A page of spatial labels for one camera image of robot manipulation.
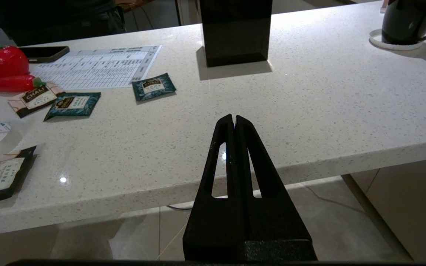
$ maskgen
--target pink tea packet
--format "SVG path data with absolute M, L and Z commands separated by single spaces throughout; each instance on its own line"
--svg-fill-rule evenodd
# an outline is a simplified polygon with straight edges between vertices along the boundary
M 51 105 L 58 96 L 65 92 L 54 83 L 47 82 L 44 86 L 18 94 L 7 102 L 20 118 Z
M 0 156 L 0 200 L 10 198 L 27 173 L 36 146 Z

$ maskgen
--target red chili pepper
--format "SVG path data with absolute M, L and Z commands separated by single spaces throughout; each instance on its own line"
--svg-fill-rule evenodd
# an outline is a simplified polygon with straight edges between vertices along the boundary
M 0 78 L 0 92 L 24 92 L 43 85 L 44 82 L 31 75 Z
M 0 78 L 29 73 L 29 61 L 17 47 L 0 47 Z

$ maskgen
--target tea bag packet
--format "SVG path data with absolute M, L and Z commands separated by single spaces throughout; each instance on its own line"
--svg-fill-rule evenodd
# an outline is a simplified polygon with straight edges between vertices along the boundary
M 90 116 L 100 97 L 101 92 L 65 93 L 54 101 L 44 121 L 55 116 Z
M 36 146 L 0 156 L 0 200 L 10 198 L 24 180 L 35 149 Z
M 41 82 L 40 86 L 7 100 L 20 118 L 51 105 L 65 92 L 54 83 Z
M 167 73 L 132 83 L 136 101 L 146 101 L 176 91 Z

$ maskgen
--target white coaster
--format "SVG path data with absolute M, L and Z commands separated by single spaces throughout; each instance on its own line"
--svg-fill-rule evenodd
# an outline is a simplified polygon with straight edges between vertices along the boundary
M 411 45 L 385 44 L 382 42 L 382 29 L 375 29 L 372 32 L 369 32 L 369 41 L 377 47 L 381 47 L 387 50 L 394 50 L 394 51 L 415 50 L 421 47 L 421 45 L 423 45 L 423 42 L 419 42 L 418 44 L 411 44 Z

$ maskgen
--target table chart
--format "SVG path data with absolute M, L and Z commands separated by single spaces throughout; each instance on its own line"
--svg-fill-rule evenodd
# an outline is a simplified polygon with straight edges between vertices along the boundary
M 130 86 L 145 79 L 162 46 L 70 51 L 51 63 L 31 64 L 31 75 L 68 89 Z

